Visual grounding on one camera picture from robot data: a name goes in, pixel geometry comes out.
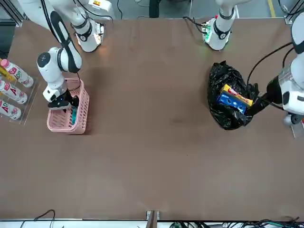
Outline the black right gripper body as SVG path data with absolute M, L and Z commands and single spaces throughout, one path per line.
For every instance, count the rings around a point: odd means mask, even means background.
M 68 107 L 73 105 L 73 97 L 69 91 L 66 91 L 62 96 L 62 106 Z

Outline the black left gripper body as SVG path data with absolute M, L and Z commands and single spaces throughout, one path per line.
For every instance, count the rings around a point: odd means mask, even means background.
M 277 105 L 282 104 L 282 92 L 278 76 L 274 77 L 266 87 L 267 99 Z

